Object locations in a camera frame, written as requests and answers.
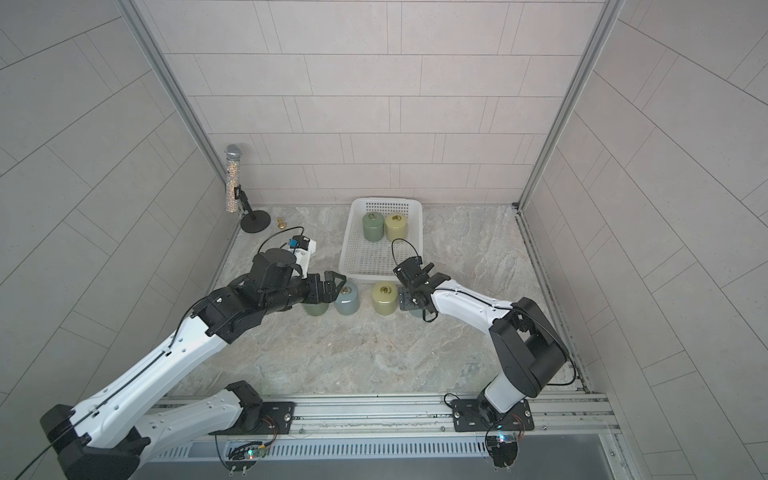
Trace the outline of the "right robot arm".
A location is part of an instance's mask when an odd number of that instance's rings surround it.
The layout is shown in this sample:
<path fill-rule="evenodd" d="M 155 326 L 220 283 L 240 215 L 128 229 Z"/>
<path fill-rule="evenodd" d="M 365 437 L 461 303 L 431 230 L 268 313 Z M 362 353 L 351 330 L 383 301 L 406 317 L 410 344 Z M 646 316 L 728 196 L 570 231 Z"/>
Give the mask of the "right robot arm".
<path fill-rule="evenodd" d="M 570 360 L 552 324 L 538 304 L 523 297 L 502 301 L 464 287 L 434 265 L 412 256 L 394 268 L 403 287 L 400 309 L 419 311 L 431 323 L 444 315 L 489 335 L 501 371 L 479 395 L 484 414 L 501 415 L 527 398 L 535 398 Z"/>

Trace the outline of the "blue tea canister front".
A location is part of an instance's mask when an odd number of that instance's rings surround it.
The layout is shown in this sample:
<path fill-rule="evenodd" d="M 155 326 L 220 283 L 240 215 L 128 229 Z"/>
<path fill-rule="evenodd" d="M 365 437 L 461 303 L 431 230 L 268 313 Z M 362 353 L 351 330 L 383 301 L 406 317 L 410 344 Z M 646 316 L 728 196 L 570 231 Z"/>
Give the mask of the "blue tea canister front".
<path fill-rule="evenodd" d="M 337 312 L 344 316 L 355 314 L 360 308 L 359 289 L 352 281 L 347 281 L 334 302 Z"/>

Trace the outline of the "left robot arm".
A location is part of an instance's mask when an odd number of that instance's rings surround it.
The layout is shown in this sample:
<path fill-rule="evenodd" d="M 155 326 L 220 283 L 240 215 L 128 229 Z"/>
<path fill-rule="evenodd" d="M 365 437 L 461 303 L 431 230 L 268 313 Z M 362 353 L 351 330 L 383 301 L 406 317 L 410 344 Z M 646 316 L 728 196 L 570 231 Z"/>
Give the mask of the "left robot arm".
<path fill-rule="evenodd" d="M 332 304 L 345 276 L 310 274 L 310 254 L 273 248 L 249 272 L 197 301 L 175 332 L 108 386 L 75 406 L 58 404 L 40 419 L 68 479 L 128 479 L 155 455 L 202 435 L 275 428 L 263 400 L 245 381 L 151 415 L 149 410 L 188 373 L 296 304 Z"/>

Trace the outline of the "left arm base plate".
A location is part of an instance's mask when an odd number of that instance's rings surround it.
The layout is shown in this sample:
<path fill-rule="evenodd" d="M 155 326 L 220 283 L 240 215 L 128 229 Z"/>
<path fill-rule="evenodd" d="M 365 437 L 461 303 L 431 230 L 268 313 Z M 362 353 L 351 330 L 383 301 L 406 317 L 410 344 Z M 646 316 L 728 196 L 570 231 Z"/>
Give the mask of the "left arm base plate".
<path fill-rule="evenodd" d="M 266 402 L 245 407 L 235 423 L 212 435 L 280 435 L 288 434 L 293 422 L 295 402 Z"/>

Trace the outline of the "yellow-green tea canister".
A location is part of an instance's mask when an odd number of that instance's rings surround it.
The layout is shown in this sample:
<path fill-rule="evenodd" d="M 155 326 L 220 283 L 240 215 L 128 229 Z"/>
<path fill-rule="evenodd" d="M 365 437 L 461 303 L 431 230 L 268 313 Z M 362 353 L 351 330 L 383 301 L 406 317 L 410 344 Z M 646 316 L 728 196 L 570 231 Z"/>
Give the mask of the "yellow-green tea canister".
<path fill-rule="evenodd" d="M 382 316 L 393 314 L 398 308 L 398 287 L 394 282 L 376 282 L 371 290 L 374 311 Z"/>

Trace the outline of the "dark green tea canister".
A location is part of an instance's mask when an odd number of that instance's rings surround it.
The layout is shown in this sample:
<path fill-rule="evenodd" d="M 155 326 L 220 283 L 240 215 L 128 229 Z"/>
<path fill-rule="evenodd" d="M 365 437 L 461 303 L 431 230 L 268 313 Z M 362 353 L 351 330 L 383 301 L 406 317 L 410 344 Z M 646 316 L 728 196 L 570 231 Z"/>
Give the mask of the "dark green tea canister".
<path fill-rule="evenodd" d="M 318 304 L 303 303 L 302 307 L 307 315 L 312 317 L 318 317 L 318 316 L 324 315 L 328 311 L 329 305 L 327 303 L 318 303 Z"/>

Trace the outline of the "white plastic basket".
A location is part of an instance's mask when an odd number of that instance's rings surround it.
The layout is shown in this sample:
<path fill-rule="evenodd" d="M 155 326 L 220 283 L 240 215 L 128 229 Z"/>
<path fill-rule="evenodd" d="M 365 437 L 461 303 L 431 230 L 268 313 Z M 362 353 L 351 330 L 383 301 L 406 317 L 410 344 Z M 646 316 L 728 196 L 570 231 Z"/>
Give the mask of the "white plastic basket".
<path fill-rule="evenodd" d="M 367 240 L 363 218 L 368 213 L 380 213 L 384 218 L 392 214 L 403 217 L 406 242 L 397 241 L 392 245 L 386 235 L 377 242 Z M 393 272 L 396 260 L 421 254 L 423 239 L 423 208 L 419 201 L 388 197 L 355 199 L 347 219 L 339 270 L 357 283 L 396 281 Z"/>

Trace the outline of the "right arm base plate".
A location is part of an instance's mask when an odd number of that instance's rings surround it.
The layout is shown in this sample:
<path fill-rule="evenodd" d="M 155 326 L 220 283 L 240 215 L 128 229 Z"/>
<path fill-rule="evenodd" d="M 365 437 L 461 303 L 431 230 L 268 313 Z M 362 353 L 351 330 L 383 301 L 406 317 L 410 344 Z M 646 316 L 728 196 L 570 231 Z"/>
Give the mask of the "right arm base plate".
<path fill-rule="evenodd" d="M 516 402 L 504 413 L 477 399 L 453 398 L 445 401 L 453 415 L 456 432 L 481 432 L 489 428 L 501 431 L 527 433 L 535 429 L 531 409 L 527 400 Z"/>

